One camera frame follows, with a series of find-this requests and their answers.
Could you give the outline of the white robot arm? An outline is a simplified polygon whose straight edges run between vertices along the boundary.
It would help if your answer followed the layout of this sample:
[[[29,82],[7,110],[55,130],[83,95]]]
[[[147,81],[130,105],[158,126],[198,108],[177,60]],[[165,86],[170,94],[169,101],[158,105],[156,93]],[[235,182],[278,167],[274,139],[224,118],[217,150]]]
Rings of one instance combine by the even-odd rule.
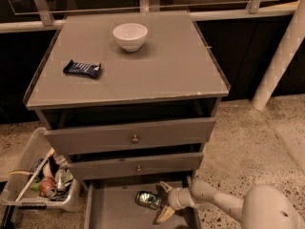
[[[243,199],[221,192],[203,180],[188,188],[174,188],[164,181],[160,185],[168,196],[157,223],[166,221],[178,210],[197,209],[210,203],[238,221],[242,229],[305,229],[305,220],[292,203],[269,185],[255,185]]]

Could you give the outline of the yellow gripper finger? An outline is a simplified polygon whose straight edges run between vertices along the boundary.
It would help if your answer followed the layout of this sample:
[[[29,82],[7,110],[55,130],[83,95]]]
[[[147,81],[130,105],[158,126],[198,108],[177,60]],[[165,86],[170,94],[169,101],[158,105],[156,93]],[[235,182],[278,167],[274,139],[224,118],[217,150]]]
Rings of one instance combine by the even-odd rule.
[[[173,189],[173,187],[170,184],[168,184],[167,182],[160,181],[159,184],[166,193],[169,193]]]
[[[157,217],[156,222],[163,223],[167,219],[169,219],[174,213],[175,213],[175,210],[171,206],[165,205],[163,207],[163,209],[161,210],[160,215]]]

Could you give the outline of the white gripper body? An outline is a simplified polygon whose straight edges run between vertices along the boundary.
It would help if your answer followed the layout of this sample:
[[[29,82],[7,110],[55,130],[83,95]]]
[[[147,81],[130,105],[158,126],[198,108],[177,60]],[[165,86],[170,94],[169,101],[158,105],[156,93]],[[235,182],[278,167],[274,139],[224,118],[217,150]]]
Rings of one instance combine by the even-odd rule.
[[[189,188],[173,188],[169,192],[168,202],[174,210],[193,207],[194,202]]]

